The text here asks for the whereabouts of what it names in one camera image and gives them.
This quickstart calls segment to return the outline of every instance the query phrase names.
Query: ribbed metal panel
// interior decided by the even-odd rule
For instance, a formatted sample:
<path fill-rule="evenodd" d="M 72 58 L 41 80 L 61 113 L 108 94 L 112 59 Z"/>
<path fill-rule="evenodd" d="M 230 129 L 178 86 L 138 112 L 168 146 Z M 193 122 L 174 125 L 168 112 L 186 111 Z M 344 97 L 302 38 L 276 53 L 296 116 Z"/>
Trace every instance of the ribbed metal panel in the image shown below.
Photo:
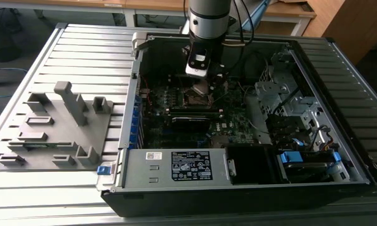
<path fill-rule="evenodd" d="M 33 73 L 13 106 L 2 113 L 0 125 L 0 150 L 2 139 L 17 135 L 17 127 L 30 111 L 22 104 L 28 93 L 48 92 L 49 98 L 57 81 L 70 81 L 73 91 L 82 93 L 85 100 L 105 96 L 116 103 L 104 146 L 102 159 L 112 160 L 117 154 L 117 143 L 125 92 L 130 75 L 130 40 L 136 31 L 177 33 L 176 30 L 106 27 L 69 24 L 56 29 L 42 51 Z M 282 39 L 281 36 L 260 37 Z M 362 145 L 377 163 L 377 98 L 366 89 L 360 75 L 349 68 L 346 60 L 325 39 L 285 37 L 296 40 L 328 84 L 330 93 L 348 118 Z M 220 223 L 294 218 L 321 218 L 377 214 L 377 193 L 368 197 L 341 200 L 317 210 L 269 212 L 248 215 L 192 216 L 185 218 L 118 217 L 100 198 L 94 185 L 94 172 L 0 172 L 0 224 L 1 225 L 82 225 L 82 224 L 148 224 Z"/>

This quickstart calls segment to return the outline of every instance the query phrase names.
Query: gray 3d-printed holder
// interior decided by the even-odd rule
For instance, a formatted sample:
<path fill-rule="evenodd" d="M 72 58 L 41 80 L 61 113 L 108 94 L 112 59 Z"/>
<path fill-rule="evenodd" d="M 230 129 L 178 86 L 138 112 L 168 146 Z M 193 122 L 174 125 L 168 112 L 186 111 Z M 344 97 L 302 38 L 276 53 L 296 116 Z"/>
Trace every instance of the gray 3d-printed holder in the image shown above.
<path fill-rule="evenodd" d="M 84 101 L 70 87 L 69 82 L 56 85 L 64 101 L 50 101 L 44 93 L 30 94 L 32 112 L 20 135 L 8 142 L 12 153 L 0 156 L 0 169 L 93 170 L 100 165 L 113 102 L 104 97 Z"/>

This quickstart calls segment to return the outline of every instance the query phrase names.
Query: white sticker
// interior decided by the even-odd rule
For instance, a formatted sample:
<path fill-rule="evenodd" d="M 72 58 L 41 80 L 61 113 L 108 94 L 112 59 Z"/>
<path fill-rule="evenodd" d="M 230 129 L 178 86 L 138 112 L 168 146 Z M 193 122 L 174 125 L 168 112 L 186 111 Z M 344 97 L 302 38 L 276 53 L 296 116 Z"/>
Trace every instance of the white sticker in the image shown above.
<path fill-rule="evenodd" d="M 109 6 L 109 7 L 121 7 L 120 4 L 105 4 L 105 6 Z"/>
<path fill-rule="evenodd" d="M 309 18 L 313 18 L 314 16 L 313 16 L 313 15 L 300 15 L 300 17 L 309 17 Z"/>
<path fill-rule="evenodd" d="M 162 159 L 162 153 L 161 152 L 146 152 L 145 159 L 146 160 L 160 160 Z"/>
<path fill-rule="evenodd" d="M 205 60 L 205 56 L 196 54 L 196 60 L 197 61 L 204 61 Z"/>

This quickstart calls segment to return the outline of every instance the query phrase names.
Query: label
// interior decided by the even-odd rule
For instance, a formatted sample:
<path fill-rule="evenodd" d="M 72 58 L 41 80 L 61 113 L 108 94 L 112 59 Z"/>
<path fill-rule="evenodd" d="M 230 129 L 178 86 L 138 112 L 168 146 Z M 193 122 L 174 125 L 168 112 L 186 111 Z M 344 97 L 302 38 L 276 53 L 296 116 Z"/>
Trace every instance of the label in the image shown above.
<path fill-rule="evenodd" d="M 120 4 L 105 4 L 105 6 L 109 6 L 109 7 L 121 7 Z"/>
<path fill-rule="evenodd" d="M 172 179 L 212 180 L 209 152 L 172 152 Z"/>
<path fill-rule="evenodd" d="M 145 159 L 146 160 L 160 160 L 162 159 L 162 153 L 161 152 L 146 152 Z"/>
<path fill-rule="evenodd" d="M 300 17 L 309 17 L 309 18 L 313 18 L 313 15 L 300 15 Z"/>

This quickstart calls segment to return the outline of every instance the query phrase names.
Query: green circuit board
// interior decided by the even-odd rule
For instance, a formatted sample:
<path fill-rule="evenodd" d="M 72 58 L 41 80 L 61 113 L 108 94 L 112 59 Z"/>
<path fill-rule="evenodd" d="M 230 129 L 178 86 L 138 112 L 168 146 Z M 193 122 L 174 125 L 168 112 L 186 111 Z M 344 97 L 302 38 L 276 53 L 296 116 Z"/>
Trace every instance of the green circuit board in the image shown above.
<path fill-rule="evenodd" d="M 229 81 L 216 89 L 210 97 L 189 96 L 190 89 L 157 86 L 150 90 L 152 110 L 145 121 L 145 148 L 218 148 L 214 142 L 253 143 L 252 129 L 246 119 L 244 92 Z M 221 118 L 210 121 L 202 132 L 176 132 L 168 127 L 168 111 L 173 109 L 217 109 Z"/>

